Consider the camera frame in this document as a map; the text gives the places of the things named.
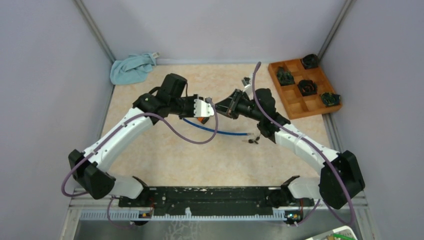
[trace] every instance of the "white wall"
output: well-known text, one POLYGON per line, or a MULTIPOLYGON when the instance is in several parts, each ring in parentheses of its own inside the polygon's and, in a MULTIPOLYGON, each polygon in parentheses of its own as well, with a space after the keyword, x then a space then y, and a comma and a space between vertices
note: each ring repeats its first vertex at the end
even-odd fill
POLYGON ((71 0, 3 1, 0 33, 0 239, 58 239, 68 154, 101 130, 111 64, 71 0))
POLYGON ((381 239, 424 235, 424 1, 358 0, 322 60, 381 239))
POLYGON ((318 53, 343 0, 83 0, 117 59, 254 63, 318 53))

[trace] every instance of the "blue hose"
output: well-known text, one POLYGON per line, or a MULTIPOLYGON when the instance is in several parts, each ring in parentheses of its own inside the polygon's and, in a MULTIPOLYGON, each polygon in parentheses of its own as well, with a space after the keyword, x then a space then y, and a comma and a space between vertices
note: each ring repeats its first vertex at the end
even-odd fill
MULTIPOLYGON (((205 126, 196 124, 196 123, 191 122, 191 121, 189 121, 189 120, 187 120, 185 118, 183 118, 182 120, 184 120, 184 122, 190 124, 191 126, 195 126, 195 127, 199 128, 199 129, 203 129, 203 130, 208 131, 208 132, 214 132, 214 129, 211 129, 211 128, 208 128, 208 127, 205 127, 205 126)), ((251 135, 250 133, 247 133, 247 132, 229 132, 229 131, 220 131, 220 130, 218 130, 217 133, 218 134, 223 134, 223 135, 231 135, 231 136, 248 136, 248 135, 251 135)))

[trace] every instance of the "work surface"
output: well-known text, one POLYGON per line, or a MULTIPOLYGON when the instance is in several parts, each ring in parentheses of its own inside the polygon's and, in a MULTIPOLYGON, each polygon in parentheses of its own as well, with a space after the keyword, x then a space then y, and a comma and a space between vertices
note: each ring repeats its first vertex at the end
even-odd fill
MULTIPOLYGON (((256 88, 269 88, 277 111, 287 117, 267 64, 256 75, 256 88)), ((104 124, 103 135, 119 122, 132 103, 153 87, 160 86, 165 76, 175 73, 188 80, 188 95, 212 97, 214 103, 227 98, 234 89, 242 89, 241 79, 249 76, 255 64, 225 65, 160 65, 147 80, 115 87, 104 124)), ((219 130, 259 134, 257 122, 240 116, 233 120, 219 117, 219 130)), ((193 127, 176 115, 166 118, 183 136, 203 141, 211 132, 193 127)), ((321 115, 291 121, 300 131, 329 147, 321 115)), ((214 117, 205 124, 214 128, 214 117)), ((117 158, 110 173, 136 176, 150 186, 279 186, 294 175, 314 177, 317 173, 291 150, 261 137, 259 144, 243 142, 251 136, 217 134, 209 143, 196 145, 176 136, 163 122, 142 133, 117 158)))

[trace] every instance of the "wooden organizer box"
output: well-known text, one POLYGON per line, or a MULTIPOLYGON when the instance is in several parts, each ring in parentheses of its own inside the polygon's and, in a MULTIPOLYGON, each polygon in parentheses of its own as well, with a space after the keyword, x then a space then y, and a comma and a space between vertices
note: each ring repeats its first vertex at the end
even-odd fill
POLYGON ((338 111, 342 103, 336 106, 326 107, 321 100, 322 93, 336 93, 321 67, 304 69, 300 59, 279 61, 270 63, 268 66, 269 74, 278 91, 278 95, 284 105, 289 119, 304 118, 319 114, 328 114, 338 111), (277 71, 283 67, 285 71, 290 71, 294 78, 294 83, 288 86, 281 86, 277 79, 277 71), (298 88, 301 80, 312 80, 317 85, 317 94, 302 96, 298 88))

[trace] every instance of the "folded towel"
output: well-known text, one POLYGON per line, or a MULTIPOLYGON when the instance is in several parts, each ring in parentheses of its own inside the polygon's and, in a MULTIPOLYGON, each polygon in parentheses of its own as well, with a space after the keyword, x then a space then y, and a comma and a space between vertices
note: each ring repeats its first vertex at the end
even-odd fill
POLYGON ((130 55, 123 61, 115 61, 110 70, 110 81, 114 85, 142 83, 156 66, 157 52, 130 55))

